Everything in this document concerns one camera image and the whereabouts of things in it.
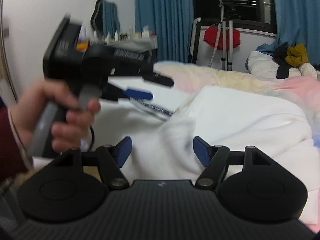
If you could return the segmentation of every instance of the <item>round black disc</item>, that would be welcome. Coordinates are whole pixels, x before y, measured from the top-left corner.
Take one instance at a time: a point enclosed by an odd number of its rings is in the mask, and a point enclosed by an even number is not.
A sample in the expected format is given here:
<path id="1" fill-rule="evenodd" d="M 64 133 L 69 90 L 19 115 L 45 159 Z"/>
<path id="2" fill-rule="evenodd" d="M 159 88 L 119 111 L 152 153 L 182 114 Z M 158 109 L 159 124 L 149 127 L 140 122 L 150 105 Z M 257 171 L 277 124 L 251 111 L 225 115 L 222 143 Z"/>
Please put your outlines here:
<path id="1" fill-rule="evenodd" d="M 18 191 L 26 215 L 43 222 L 80 219 L 100 206 L 103 185 L 94 177 L 65 167 L 35 174 Z"/>
<path id="2" fill-rule="evenodd" d="M 289 172 L 240 172 L 220 186 L 222 204 L 248 220 L 279 222 L 298 218 L 307 200 L 303 183 Z"/>

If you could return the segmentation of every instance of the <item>red garment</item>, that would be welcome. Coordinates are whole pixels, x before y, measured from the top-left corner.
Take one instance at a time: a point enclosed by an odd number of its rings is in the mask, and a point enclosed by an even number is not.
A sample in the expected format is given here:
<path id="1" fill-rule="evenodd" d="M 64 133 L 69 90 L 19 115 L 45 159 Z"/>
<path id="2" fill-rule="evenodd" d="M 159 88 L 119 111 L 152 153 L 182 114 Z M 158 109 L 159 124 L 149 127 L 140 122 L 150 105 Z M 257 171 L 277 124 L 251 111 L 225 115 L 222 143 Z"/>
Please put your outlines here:
<path id="1" fill-rule="evenodd" d="M 26 172 L 19 148 L 11 131 L 7 108 L 0 109 L 0 184 L 17 173 Z"/>
<path id="2" fill-rule="evenodd" d="M 204 32 L 203 40 L 208 43 L 211 47 L 215 46 L 215 42 L 217 39 L 218 29 L 214 26 L 210 26 Z M 233 47 L 238 47 L 240 45 L 240 32 L 236 29 L 233 29 Z M 222 29 L 220 34 L 220 39 L 218 42 L 218 50 L 222 50 Z M 226 51 L 229 50 L 229 30 L 226 32 Z"/>

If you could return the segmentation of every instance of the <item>mustard yellow garment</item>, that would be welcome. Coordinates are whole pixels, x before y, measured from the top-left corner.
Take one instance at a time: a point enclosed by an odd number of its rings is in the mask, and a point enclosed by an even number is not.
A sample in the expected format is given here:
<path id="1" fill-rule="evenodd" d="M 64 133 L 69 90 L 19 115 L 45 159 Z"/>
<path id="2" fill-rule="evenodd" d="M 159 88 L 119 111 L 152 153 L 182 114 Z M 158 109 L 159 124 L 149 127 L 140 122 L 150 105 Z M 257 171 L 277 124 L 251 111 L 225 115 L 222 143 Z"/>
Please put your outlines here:
<path id="1" fill-rule="evenodd" d="M 295 47 L 289 46 L 285 61 L 293 67 L 299 67 L 303 63 L 309 63 L 307 50 L 304 45 L 300 43 Z"/>

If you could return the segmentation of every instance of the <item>human hand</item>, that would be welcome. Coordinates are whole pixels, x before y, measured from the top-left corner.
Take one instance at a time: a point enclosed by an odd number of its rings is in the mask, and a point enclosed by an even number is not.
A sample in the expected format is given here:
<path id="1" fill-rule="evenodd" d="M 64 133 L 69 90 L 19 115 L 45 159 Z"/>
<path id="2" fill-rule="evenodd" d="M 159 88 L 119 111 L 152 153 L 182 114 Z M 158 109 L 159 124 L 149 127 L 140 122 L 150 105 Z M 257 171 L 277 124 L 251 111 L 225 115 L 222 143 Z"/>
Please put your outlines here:
<path id="1" fill-rule="evenodd" d="M 78 108 L 78 99 L 70 92 L 65 82 L 45 80 L 36 82 L 20 97 L 18 103 L 10 108 L 12 123 L 21 143 L 28 148 L 31 143 L 37 121 L 48 100 L 70 109 Z M 65 152 L 79 148 L 80 141 L 88 133 L 94 121 L 94 115 L 100 111 L 97 99 L 92 99 L 86 111 L 68 110 L 67 122 L 55 122 L 52 125 L 52 148 L 56 152 Z"/>

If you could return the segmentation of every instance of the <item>person's arm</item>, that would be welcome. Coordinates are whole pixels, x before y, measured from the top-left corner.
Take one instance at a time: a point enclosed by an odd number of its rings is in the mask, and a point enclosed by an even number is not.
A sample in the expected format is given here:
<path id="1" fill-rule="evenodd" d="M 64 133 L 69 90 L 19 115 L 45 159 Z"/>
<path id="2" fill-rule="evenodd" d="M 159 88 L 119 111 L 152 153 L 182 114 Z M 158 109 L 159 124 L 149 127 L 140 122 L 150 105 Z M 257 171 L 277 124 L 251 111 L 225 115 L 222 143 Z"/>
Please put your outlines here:
<path id="1" fill-rule="evenodd" d="M 29 160 L 22 156 L 11 129 L 7 108 L 0 109 L 0 183 L 15 174 L 30 169 Z"/>
<path id="2" fill-rule="evenodd" d="M 48 100 L 70 108 L 67 122 L 55 122 L 51 128 L 52 148 L 56 152 L 79 148 L 94 115 L 100 111 L 97 99 L 90 100 L 86 111 L 75 110 L 79 102 L 62 81 L 36 82 L 23 93 L 15 106 L 0 112 L 0 184 L 31 168 L 24 149 L 29 147 L 37 120 Z"/>

